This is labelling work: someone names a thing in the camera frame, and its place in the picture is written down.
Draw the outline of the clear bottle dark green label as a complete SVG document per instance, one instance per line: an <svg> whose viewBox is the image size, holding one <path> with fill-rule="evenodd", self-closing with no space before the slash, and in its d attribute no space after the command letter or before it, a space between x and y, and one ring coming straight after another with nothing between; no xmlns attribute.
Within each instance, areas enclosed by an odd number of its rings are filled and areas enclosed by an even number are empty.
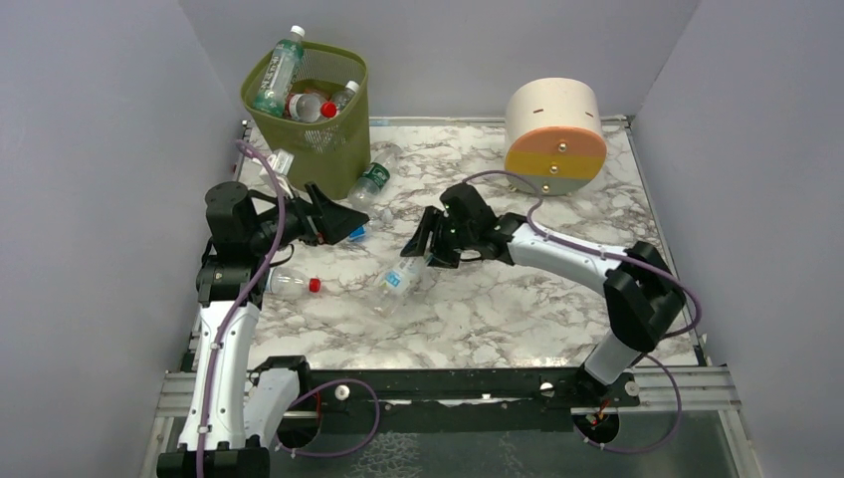
<svg viewBox="0 0 844 478"><path fill-rule="evenodd" d="M370 161L347 195L353 209L363 211L375 202L396 174L401 151L398 145L391 144Z"/></svg>

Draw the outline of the clear bottle light blue label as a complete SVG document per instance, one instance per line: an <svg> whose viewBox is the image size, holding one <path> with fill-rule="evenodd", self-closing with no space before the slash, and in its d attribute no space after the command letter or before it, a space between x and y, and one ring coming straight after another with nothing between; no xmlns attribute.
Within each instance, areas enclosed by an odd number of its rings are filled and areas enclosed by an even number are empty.
<svg viewBox="0 0 844 478"><path fill-rule="evenodd" d="M373 309L388 316L403 305L420 282L428 260L428 256L401 257L381 274L373 290Z"/></svg>

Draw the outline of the clear bottle blue band label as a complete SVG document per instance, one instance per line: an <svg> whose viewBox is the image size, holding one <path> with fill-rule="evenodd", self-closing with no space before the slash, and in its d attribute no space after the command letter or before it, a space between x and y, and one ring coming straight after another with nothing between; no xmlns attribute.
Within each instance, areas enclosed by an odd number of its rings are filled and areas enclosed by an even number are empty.
<svg viewBox="0 0 844 478"><path fill-rule="evenodd" d="M369 217L368 222L354 229L347 237L350 242L363 241L374 232L385 229L393 221L393 214L389 208L369 210L367 215Z"/></svg>

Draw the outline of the clear bottle red blue label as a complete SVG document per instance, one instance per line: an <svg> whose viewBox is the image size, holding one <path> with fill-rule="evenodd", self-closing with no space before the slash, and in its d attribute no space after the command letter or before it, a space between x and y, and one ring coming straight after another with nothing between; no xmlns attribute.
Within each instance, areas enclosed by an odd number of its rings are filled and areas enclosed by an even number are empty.
<svg viewBox="0 0 844 478"><path fill-rule="evenodd" d="M320 290L319 278L308 276L286 266L271 268L265 286L266 294L286 300L317 294Z"/></svg>

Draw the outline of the green tea bottle white cap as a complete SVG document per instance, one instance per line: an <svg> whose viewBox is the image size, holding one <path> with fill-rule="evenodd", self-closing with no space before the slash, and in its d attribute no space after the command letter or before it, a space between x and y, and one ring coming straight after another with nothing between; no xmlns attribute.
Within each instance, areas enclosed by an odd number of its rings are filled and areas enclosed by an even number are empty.
<svg viewBox="0 0 844 478"><path fill-rule="evenodd" d="M276 118L284 116L288 94L304 57L305 34L303 27L294 25L290 34L276 44L253 101L254 109Z"/></svg>

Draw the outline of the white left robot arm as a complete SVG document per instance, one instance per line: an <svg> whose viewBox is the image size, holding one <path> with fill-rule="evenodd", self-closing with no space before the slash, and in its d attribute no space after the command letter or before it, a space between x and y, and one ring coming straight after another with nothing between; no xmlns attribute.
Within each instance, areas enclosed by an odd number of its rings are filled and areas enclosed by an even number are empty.
<svg viewBox="0 0 844 478"><path fill-rule="evenodd" d="M368 216L329 199L314 183L306 197L277 197L257 213L253 193L227 181L205 195L209 253L197 275L198 367L187 419L175 450L157 458L159 477L267 477L269 446L284 413L302 395L304 357L283 358L246 398L249 350L278 249L295 241L334 245Z"/></svg>

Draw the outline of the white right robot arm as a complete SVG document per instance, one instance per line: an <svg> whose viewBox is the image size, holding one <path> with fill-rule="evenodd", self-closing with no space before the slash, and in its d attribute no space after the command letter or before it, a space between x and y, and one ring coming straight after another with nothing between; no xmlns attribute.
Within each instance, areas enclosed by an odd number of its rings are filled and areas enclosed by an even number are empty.
<svg viewBox="0 0 844 478"><path fill-rule="evenodd" d="M656 347L686 306L682 288L650 243L619 248L557 236L523 215L496 214L465 182L449 187L440 201L440 207L425 208L402 256L456 269L463 253L475 252L481 260L554 274L604 298L610 330L580 368L586 382L613 384Z"/></svg>

